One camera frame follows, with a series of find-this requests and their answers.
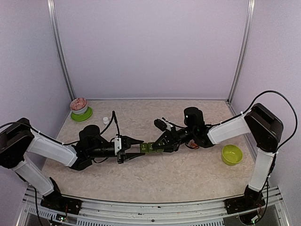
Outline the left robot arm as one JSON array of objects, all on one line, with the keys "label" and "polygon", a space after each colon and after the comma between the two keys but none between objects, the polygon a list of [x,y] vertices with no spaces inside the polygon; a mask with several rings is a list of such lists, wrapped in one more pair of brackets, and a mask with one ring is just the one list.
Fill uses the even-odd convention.
[{"label": "left robot arm", "polygon": [[141,153],[127,153],[132,145],[142,140],[117,134],[111,141],[103,138],[97,125],[88,125],[79,132],[75,144],[65,144],[50,138],[30,125],[27,118],[9,122],[0,133],[0,165],[13,170],[24,181],[31,184],[55,209],[62,209],[66,199],[52,178],[46,177],[28,158],[34,153],[52,159],[77,171],[86,169],[96,158],[117,159],[119,164],[141,156]]}]

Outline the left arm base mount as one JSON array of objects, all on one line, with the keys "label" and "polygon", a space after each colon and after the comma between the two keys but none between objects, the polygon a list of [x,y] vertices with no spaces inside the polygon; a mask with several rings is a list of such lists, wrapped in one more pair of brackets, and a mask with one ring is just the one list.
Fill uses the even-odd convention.
[{"label": "left arm base mount", "polygon": [[53,191],[48,195],[43,195],[40,205],[65,214],[79,215],[82,201],[63,196],[57,183],[52,178],[49,179],[52,182]]}]

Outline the small white pill bottle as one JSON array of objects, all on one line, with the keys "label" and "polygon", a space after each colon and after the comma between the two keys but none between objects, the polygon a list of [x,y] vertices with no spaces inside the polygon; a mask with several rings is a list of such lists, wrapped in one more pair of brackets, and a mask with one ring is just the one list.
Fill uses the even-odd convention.
[{"label": "small white pill bottle", "polygon": [[108,117],[103,117],[104,125],[108,125],[110,123],[110,119]]}]

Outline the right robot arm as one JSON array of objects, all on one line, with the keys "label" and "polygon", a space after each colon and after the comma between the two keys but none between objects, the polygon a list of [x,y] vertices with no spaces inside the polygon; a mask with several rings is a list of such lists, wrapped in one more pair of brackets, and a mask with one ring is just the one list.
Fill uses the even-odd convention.
[{"label": "right robot arm", "polygon": [[[291,128],[294,124],[291,119],[292,113],[281,97],[275,97],[279,100],[277,107],[276,103],[270,103],[272,100],[269,100],[273,99],[274,95],[266,94],[266,96],[268,96],[267,108],[283,120],[283,123],[288,123],[285,125],[285,131],[288,132],[283,134],[284,139],[293,129]],[[283,149],[279,149],[277,164],[269,179],[273,186],[279,186],[287,203],[299,202],[294,200],[299,200],[301,197],[301,170],[297,169],[298,163],[301,162],[301,153],[297,154],[298,149],[296,149],[297,144],[301,144],[301,99],[293,98],[292,95],[288,98],[296,110],[300,124],[292,140],[282,146]],[[189,106],[202,108],[205,119],[208,118],[209,121],[230,116],[226,104],[222,101],[154,100],[152,102],[148,107],[150,121],[162,116],[174,122],[182,121],[182,111]],[[221,161],[222,154],[218,154],[218,151],[227,144],[235,144],[242,148],[244,158],[240,164],[227,166]],[[251,154],[242,135],[208,149],[190,150],[182,147],[178,154],[159,153],[155,156],[160,157],[159,160],[152,160],[152,163],[156,162],[155,173],[152,173],[153,176],[149,179],[149,191],[146,192],[148,202],[153,203],[190,202],[241,194],[251,179],[254,169]]]}]

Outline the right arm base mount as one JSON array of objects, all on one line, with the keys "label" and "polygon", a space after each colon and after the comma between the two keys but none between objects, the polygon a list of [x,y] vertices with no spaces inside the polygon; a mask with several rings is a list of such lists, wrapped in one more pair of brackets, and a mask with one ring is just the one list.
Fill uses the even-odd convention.
[{"label": "right arm base mount", "polygon": [[242,196],[228,198],[224,201],[227,214],[234,214],[247,210],[258,208],[260,205],[264,206],[265,200],[262,191],[255,191],[246,186]]}]

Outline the green weekly pill organizer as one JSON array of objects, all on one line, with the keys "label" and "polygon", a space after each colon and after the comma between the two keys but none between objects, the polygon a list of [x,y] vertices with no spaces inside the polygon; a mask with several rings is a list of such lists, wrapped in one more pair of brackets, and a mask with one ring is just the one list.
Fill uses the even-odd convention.
[{"label": "green weekly pill organizer", "polygon": [[152,146],[153,142],[140,144],[140,153],[156,153]]}]

